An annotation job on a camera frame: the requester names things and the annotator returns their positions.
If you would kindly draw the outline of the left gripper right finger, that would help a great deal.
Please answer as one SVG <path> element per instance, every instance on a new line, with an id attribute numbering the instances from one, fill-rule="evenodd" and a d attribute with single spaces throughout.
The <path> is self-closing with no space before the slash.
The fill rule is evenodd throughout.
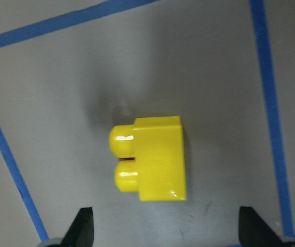
<path id="1" fill-rule="evenodd" d="M 239 209 L 239 242 L 242 246 L 287 246 L 253 207 Z"/>

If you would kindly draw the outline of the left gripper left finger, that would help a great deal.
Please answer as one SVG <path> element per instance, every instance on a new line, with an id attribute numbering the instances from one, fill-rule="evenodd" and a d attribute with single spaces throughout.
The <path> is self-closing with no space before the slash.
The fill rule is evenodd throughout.
<path id="1" fill-rule="evenodd" d="M 91 247 L 94 243 L 93 208 L 81 208 L 59 246 Z"/>

